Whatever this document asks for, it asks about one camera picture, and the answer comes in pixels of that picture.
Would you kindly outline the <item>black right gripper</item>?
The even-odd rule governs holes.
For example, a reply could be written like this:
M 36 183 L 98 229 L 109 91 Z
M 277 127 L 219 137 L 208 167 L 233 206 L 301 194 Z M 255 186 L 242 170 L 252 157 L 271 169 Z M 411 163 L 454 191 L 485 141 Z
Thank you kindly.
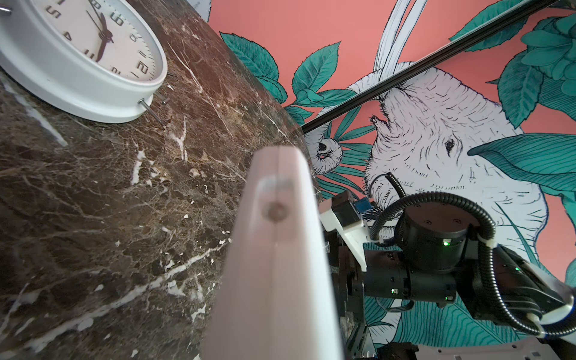
M 367 270 L 362 271 L 351 250 L 335 245 L 330 250 L 330 266 L 337 311 L 342 320 L 353 321 L 344 332 L 347 359 L 361 359 L 368 339 L 365 297 L 407 300 L 405 305 L 388 306 L 385 311 L 399 314 L 416 302 L 435 303 L 443 308 L 456 300 L 457 286 L 451 274 L 434 274 L 409 265 L 400 251 L 368 250 Z

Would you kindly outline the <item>white remote control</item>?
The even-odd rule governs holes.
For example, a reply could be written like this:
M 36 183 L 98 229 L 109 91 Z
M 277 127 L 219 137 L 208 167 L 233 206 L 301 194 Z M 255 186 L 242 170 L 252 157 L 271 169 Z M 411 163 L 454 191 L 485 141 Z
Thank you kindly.
M 253 156 L 201 356 L 345 357 L 311 174 L 298 148 Z

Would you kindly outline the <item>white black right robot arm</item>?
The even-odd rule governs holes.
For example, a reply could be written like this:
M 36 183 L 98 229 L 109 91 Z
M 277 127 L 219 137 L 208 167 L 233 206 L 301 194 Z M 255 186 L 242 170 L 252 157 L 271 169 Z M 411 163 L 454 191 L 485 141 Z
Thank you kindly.
M 417 302 L 439 308 L 461 300 L 475 320 L 487 320 L 547 340 L 575 333 L 575 289 L 540 275 L 496 240 L 486 210 L 462 196 L 428 192 L 402 196 L 372 226 L 348 193 L 323 202 L 320 219 L 341 316 L 355 325 L 346 346 L 359 356 L 368 333 L 366 296 L 399 299 L 389 312 Z

